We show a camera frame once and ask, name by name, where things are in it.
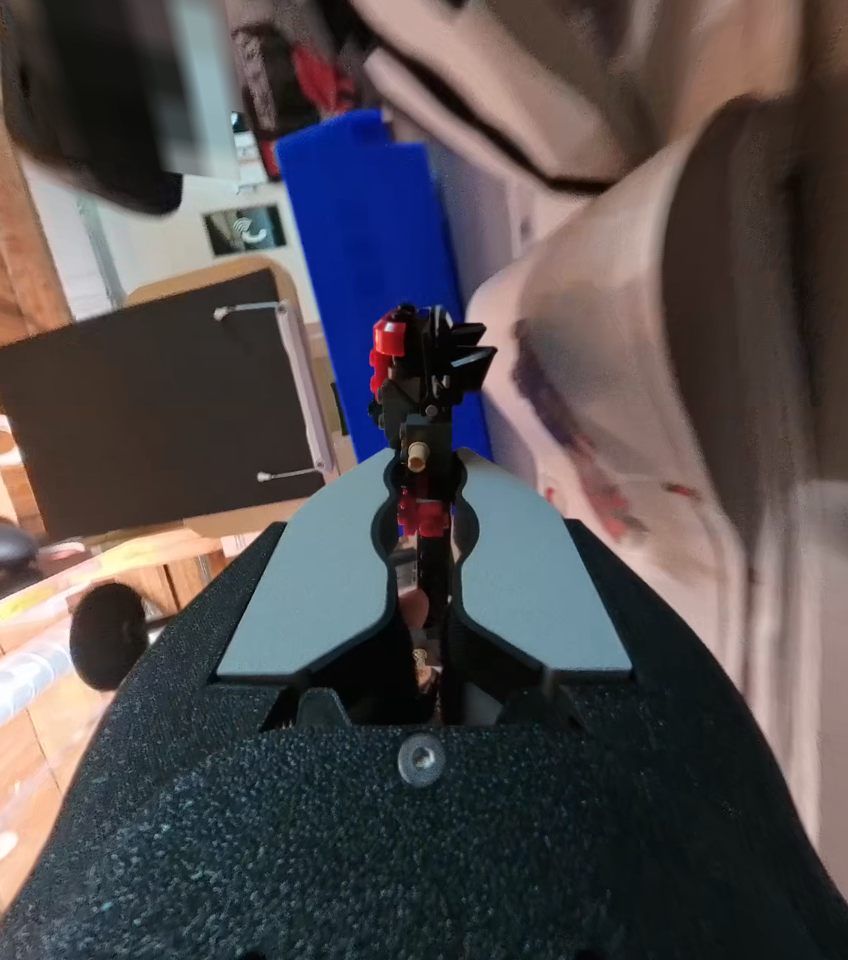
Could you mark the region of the blue plastic bin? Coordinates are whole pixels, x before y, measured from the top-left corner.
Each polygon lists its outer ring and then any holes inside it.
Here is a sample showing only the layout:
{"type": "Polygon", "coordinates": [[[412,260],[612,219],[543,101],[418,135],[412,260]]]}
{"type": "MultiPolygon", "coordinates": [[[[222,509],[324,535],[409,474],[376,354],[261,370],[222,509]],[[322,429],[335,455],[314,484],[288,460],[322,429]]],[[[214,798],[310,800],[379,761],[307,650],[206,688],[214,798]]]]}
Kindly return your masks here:
{"type": "Polygon", "coordinates": [[[351,111],[275,147],[358,464],[387,446],[370,418],[374,324],[410,304],[463,319],[427,147],[378,110],[351,111]]]}

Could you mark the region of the white instruction booklet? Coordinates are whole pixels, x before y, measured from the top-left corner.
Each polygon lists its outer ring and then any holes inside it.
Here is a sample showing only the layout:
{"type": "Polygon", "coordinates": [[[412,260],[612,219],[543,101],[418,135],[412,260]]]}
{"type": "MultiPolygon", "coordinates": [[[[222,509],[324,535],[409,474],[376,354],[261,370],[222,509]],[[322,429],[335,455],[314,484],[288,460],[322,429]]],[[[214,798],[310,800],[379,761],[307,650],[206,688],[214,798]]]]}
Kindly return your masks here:
{"type": "Polygon", "coordinates": [[[741,690],[848,899],[848,2],[719,2],[787,80],[701,118],[485,282],[495,451],[741,690]]]}

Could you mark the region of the dark wall sign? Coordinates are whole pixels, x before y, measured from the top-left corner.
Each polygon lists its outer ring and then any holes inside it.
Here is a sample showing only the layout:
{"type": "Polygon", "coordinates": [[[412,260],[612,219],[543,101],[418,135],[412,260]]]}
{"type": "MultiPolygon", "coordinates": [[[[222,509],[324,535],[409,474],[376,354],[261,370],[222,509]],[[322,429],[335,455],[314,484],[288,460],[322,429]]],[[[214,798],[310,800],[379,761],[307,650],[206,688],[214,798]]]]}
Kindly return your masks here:
{"type": "Polygon", "coordinates": [[[202,214],[202,221],[216,257],[273,251],[287,245],[281,211],[275,204],[210,211],[202,214]]]}

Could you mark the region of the black red lego car model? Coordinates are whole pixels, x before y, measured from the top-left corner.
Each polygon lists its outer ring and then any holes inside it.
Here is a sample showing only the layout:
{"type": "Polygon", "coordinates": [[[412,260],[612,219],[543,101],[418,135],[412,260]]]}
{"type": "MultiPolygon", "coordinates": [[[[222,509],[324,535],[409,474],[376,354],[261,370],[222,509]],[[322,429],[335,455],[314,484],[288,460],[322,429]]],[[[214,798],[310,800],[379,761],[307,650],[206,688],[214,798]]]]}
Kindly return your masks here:
{"type": "Polygon", "coordinates": [[[396,520],[415,550],[415,582],[428,601],[423,630],[437,640],[451,597],[454,498],[461,479],[454,411],[477,397],[498,349],[485,325],[442,306],[401,303],[373,327],[369,414],[393,450],[396,520]]]}

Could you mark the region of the black round pad on rod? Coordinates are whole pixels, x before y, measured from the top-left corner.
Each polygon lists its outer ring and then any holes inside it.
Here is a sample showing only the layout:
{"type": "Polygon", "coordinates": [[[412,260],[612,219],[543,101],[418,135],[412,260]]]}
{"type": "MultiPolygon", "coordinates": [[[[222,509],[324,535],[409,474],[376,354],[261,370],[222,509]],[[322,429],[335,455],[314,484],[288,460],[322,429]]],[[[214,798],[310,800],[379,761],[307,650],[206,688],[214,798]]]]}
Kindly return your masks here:
{"type": "Polygon", "coordinates": [[[173,618],[148,606],[142,594],[123,582],[92,587],[70,616],[74,672],[92,690],[116,691],[173,618]]]}

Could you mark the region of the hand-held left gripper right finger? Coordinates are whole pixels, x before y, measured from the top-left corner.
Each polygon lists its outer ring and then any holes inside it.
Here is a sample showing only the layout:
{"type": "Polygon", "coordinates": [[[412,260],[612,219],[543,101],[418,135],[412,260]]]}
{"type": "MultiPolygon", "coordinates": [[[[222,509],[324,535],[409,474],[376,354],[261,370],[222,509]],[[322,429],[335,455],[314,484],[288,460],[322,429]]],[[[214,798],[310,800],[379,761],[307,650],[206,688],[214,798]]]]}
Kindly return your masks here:
{"type": "Polygon", "coordinates": [[[454,505],[455,602],[465,621],[547,673],[629,673],[632,663],[561,513],[468,449],[454,505]]]}

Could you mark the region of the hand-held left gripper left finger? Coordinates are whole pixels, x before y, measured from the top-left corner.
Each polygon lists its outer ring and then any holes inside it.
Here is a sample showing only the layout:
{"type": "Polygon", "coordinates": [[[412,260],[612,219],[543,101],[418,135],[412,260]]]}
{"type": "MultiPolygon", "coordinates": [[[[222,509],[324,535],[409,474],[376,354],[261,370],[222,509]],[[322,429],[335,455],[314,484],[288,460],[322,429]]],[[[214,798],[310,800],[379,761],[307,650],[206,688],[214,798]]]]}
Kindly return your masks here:
{"type": "Polygon", "coordinates": [[[396,606],[395,452],[312,496],[280,534],[217,667],[219,677],[302,677],[368,639],[396,606]]]}

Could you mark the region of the black felt panel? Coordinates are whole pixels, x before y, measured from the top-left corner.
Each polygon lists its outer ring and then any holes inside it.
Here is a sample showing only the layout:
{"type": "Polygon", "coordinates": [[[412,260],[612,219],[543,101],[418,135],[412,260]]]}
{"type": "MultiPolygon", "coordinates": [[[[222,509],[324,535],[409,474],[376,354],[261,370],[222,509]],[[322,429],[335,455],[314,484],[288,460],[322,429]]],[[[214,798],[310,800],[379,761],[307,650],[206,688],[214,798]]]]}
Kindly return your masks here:
{"type": "Polygon", "coordinates": [[[0,412],[47,536],[291,499],[314,469],[270,270],[0,346],[0,412]]]}

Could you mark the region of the black lego set box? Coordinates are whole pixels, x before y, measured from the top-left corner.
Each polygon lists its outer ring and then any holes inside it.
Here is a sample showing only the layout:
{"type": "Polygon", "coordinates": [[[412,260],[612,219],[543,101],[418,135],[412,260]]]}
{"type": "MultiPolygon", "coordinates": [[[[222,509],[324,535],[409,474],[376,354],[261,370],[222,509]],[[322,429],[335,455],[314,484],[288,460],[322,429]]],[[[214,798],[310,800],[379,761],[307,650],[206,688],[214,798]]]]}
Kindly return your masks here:
{"type": "Polygon", "coordinates": [[[232,30],[231,43],[243,121],[268,180],[278,183],[278,141],[356,109],[358,90],[338,66],[265,24],[232,30]]]}

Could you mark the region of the silver panel rail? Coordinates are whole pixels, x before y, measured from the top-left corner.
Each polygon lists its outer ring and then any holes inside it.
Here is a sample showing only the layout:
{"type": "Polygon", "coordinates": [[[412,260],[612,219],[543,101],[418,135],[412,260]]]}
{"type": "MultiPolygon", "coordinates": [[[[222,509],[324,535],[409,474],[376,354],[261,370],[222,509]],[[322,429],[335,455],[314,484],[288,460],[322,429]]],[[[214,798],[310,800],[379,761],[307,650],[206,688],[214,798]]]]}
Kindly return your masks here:
{"type": "Polygon", "coordinates": [[[338,421],[327,364],[315,352],[307,325],[291,301],[277,301],[274,316],[302,410],[313,467],[326,480],[333,479],[339,474],[334,445],[338,421]]]}

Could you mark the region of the light wood rounded frame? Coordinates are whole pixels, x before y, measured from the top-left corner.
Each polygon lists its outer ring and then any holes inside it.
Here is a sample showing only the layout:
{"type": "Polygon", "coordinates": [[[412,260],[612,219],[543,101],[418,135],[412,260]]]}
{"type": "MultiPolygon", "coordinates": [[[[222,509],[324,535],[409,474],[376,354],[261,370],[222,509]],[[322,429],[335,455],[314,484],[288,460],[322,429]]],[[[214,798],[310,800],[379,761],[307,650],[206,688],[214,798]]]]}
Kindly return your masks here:
{"type": "MultiPolygon", "coordinates": [[[[270,270],[278,294],[287,296],[292,306],[300,307],[300,299],[291,273],[272,258],[260,254],[238,256],[214,266],[187,271],[168,279],[145,284],[128,294],[125,304],[138,306],[220,282],[229,282],[263,270],[270,270]]],[[[356,465],[356,454],[352,441],[345,438],[345,416],[335,391],[335,377],[322,326],[318,320],[303,320],[302,329],[308,337],[315,385],[324,422],[329,428],[333,443],[335,465],[330,473],[330,479],[334,479],[356,465]]],[[[290,519],[302,503],[302,499],[285,500],[252,508],[207,514],[184,520],[183,524],[200,537],[220,540],[224,554],[227,557],[233,557],[243,547],[248,546],[250,541],[269,524],[290,519]]]]}

